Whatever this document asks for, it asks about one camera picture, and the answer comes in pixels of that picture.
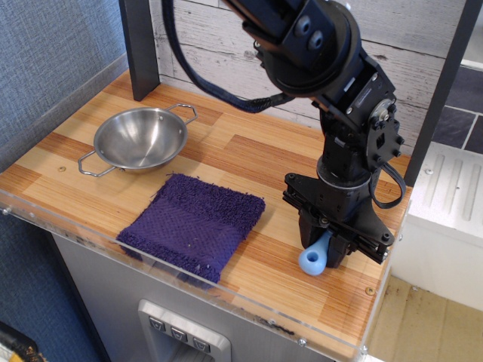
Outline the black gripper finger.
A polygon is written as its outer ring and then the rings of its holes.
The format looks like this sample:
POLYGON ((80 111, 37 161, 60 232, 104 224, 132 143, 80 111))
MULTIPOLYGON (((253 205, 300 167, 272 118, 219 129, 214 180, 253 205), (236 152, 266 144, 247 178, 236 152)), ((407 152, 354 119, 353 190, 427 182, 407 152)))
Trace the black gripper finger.
POLYGON ((314 216, 307 210, 299 212, 301 244, 304 249, 312 246, 327 230, 329 221, 323 216, 314 216))
POLYGON ((348 230, 339 230, 332 234, 328 247, 328 268, 338 268, 345 256, 357 251, 356 234, 348 230))

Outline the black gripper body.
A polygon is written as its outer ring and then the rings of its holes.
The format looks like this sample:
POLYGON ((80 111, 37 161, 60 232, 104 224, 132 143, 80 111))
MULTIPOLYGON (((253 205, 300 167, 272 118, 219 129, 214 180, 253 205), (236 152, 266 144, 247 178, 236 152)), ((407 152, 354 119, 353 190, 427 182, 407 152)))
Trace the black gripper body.
POLYGON ((359 251, 377 263, 388 256, 393 234, 373 209, 367 179, 353 187, 332 185, 325 179, 289 173, 283 199, 291 206, 328 219, 326 231, 348 230, 356 234, 359 251))

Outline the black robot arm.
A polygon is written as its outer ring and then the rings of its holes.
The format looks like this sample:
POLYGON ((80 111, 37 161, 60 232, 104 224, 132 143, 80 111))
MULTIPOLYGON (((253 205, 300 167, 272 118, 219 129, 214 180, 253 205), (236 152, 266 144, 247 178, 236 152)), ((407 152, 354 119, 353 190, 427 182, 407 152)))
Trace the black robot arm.
POLYGON ((297 208, 312 275, 360 251, 383 262, 395 238, 376 209, 380 174, 405 181, 390 164, 404 143, 395 119, 395 88, 361 44, 351 12, 335 1, 230 1, 257 43, 270 81, 286 96, 307 98, 325 137, 316 177, 289 173, 284 199, 297 208))

